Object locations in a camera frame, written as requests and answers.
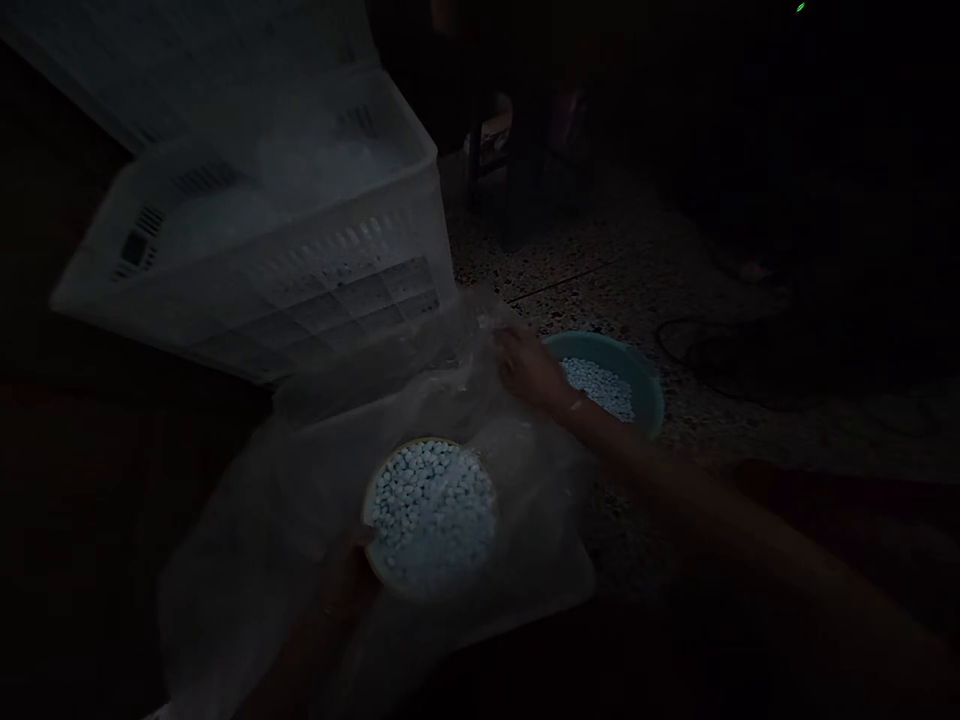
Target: clear plastic bag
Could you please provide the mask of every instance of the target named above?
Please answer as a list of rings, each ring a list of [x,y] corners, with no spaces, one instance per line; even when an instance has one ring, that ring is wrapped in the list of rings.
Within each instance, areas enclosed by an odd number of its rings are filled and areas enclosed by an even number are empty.
[[[503,389],[492,331],[515,322],[492,293],[463,292],[424,324],[277,391],[161,577],[176,717],[230,717],[316,589],[317,560],[359,521],[373,473],[413,438],[479,455],[497,495],[490,560],[469,591],[441,603],[381,593],[339,671],[318,678],[316,712],[383,715],[457,647],[589,597],[574,513],[592,461]]]

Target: white plastic crate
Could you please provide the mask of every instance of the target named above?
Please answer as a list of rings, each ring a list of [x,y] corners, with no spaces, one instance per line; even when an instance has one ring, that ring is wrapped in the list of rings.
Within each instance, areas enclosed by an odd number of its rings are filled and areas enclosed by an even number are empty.
[[[364,172],[321,163],[278,208],[209,147],[157,149],[117,177],[53,309],[270,382],[439,307],[455,284],[436,147],[385,73],[340,87],[304,147],[389,148]]]
[[[13,0],[0,31],[135,154],[225,90],[379,64],[362,0]]]

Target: terrazzo floor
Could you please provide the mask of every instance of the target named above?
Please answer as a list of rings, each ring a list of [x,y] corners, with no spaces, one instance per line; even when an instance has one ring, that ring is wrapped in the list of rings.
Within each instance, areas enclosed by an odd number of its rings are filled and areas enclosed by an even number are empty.
[[[673,364],[654,341],[659,323],[686,315],[750,320],[775,312],[784,300],[717,270],[695,226],[665,211],[642,177],[599,162],[588,209],[575,219],[558,213],[507,255],[495,224],[466,208],[462,157],[441,159],[440,171],[457,281],[492,286],[541,336],[592,330],[639,348],[661,373],[662,445],[711,470],[756,458],[847,475],[960,477],[954,447],[960,422],[947,402],[960,395],[956,382],[935,388],[943,430],[913,439],[884,430],[863,411],[864,403],[876,412],[896,410],[902,398],[824,400],[812,409],[776,412],[723,397]],[[581,532],[599,594],[656,602],[678,556],[642,508],[595,484]]]

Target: hand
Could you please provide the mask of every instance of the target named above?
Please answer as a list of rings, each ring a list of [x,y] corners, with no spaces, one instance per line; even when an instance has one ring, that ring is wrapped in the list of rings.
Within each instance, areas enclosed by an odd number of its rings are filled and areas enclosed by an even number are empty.
[[[580,394],[567,384],[560,363],[526,328],[494,332],[500,379],[508,391],[534,407],[556,414],[573,405]]]
[[[376,534],[372,527],[356,525],[330,545],[320,564],[317,590],[317,602],[324,615],[356,621],[372,607],[381,586],[363,548],[373,542]]]

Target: white pellet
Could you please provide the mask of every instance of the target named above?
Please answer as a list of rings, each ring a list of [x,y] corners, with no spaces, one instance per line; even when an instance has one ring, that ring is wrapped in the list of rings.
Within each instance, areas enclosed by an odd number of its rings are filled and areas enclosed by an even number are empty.
[[[420,597],[467,582],[496,534],[493,485],[476,457],[428,440],[398,451],[384,468],[374,483],[368,522],[379,530],[376,542],[392,580]]]
[[[634,421],[630,383],[592,360],[564,358],[560,365],[571,387],[586,392],[588,398],[622,422]]]

